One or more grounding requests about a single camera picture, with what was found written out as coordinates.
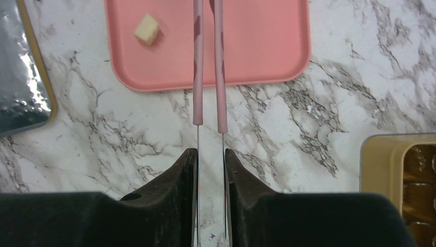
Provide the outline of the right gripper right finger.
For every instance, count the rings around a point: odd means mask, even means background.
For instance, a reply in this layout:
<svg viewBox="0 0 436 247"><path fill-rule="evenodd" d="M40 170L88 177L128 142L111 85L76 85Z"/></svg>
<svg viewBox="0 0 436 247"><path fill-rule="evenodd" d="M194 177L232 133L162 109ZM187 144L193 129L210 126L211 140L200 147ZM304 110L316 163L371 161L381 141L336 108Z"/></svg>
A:
<svg viewBox="0 0 436 247"><path fill-rule="evenodd" d="M231 246L415 246L393 204L376 193L279 193L225 151Z"/></svg>

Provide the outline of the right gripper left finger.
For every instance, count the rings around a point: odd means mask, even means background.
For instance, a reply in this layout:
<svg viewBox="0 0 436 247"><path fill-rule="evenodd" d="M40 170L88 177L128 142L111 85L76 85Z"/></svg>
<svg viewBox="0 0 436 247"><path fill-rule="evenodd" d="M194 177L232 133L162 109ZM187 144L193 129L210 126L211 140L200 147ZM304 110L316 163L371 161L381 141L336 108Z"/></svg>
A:
<svg viewBox="0 0 436 247"><path fill-rule="evenodd" d="M1 194L1 246L193 246L197 150L120 200L98 192Z"/></svg>

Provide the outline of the pink silicone tongs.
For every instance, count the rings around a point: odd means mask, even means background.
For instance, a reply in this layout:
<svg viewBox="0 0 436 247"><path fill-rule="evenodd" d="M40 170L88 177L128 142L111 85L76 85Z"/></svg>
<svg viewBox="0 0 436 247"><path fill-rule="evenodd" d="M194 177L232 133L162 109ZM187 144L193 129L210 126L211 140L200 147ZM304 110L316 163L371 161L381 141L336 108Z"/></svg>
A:
<svg viewBox="0 0 436 247"><path fill-rule="evenodd" d="M228 132L225 62L223 1L209 2L214 19L214 71L217 106L217 131L222 135L223 161L223 216L224 242L229 243L227 218L227 179L225 165L225 133ZM194 16L194 72L193 72L193 124L197 126L197 149L199 149L199 127L203 124L203 79L204 79L204 2L193 2Z"/></svg>

